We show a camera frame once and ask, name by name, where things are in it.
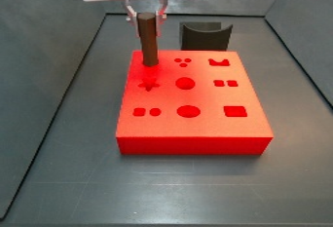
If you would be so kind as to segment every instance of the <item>red block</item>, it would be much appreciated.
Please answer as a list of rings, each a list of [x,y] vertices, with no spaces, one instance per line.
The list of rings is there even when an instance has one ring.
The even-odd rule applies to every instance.
[[[261,154],[273,139],[236,52],[135,51],[119,112],[122,154]]]

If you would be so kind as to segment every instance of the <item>star-shaped hole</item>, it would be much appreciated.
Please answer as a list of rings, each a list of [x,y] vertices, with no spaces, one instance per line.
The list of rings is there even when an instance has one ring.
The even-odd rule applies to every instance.
[[[161,85],[157,83],[157,78],[143,78],[139,88],[145,88],[146,91],[151,91],[153,88],[158,88]]]

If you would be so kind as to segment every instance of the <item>hole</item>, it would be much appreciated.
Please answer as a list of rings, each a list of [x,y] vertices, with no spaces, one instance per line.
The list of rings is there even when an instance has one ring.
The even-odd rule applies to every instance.
[[[175,86],[181,90],[191,90],[195,86],[195,82],[191,78],[189,77],[182,77],[175,81]]]
[[[158,88],[161,85],[157,83],[157,78],[143,78],[142,83],[138,85],[139,88],[145,88],[146,91],[151,91],[153,88]]]
[[[229,87],[238,87],[238,83],[234,80],[226,81]]]
[[[181,106],[177,109],[177,113],[179,116],[185,117],[185,118],[194,118],[201,114],[201,109],[197,106]]]
[[[248,112],[244,106],[224,106],[226,117],[248,117]]]
[[[159,116],[162,114],[161,108],[153,108],[150,111],[151,116]]]
[[[133,115],[134,116],[145,116],[146,114],[146,109],[142,107],[134,108]]]
[[[214,80],[214,86],[215,87],[224,87],[224,81],[222,80]]]
[[[229,59],[225,59],[222,61],[215,61],[214,59],[209,59],[210,66],[230,66]]]

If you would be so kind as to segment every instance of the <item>shape sorter board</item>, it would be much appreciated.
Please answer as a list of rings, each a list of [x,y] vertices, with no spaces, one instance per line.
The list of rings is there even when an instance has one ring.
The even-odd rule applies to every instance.
[[[236,52],[133,53],[117,131],[122,154],[261,154],[273,139]]]

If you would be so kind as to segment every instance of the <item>small circular hole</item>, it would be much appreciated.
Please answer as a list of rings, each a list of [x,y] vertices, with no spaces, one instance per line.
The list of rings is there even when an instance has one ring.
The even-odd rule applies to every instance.
[[[153,108],[150,111],[151,116],[159,116],[162,114],[161,108]]]
[[[191,90],[195,86],[195,82],[191,78],[189,77],[182,77],[175,81],[175,86],[181,90]]]
[[[201,109],[197,106],[185,105],[177,109],[177,114],[185,118],[194,118],[201,114]]]

